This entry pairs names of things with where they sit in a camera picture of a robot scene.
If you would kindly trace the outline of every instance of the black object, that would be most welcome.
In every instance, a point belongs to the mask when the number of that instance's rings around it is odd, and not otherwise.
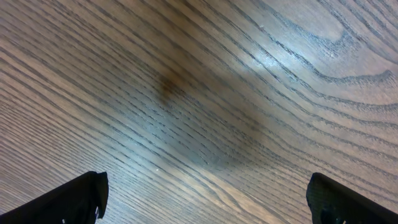
[[[307,202],[314,224],[398,223],[398,214],[320,173],[312,175]]]
[[[87,172],[25,205],[0,215],[7,224],[94,224],[108,201],[106,172]]]

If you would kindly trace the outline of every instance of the curved wood grain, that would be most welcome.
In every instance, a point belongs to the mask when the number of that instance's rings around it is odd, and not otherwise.
[[[398,212],[397,9],[1,1],[0,212],[88,170],[104,223],[310,223],[313,172]]]

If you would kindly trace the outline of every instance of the wooden table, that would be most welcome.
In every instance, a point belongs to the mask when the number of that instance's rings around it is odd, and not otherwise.
[[[398,212],[395,0],[0,0],[0,213],[88,171],[101,223]]]

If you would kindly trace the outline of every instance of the black plastic part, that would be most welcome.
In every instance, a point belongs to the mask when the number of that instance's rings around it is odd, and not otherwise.
[[[398,215],[331,178],[314,173],[307,188],[314,224],[398,223]]]
[[[94,224],[97,218],[104,217],[108,192],[106,172],[90,171],[0,215],[0,223]]]

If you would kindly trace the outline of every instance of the brown wood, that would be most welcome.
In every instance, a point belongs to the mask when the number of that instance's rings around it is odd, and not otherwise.
[[[107,171],[102,223],[398,212],[395,0],[0,0],[0,213]]]

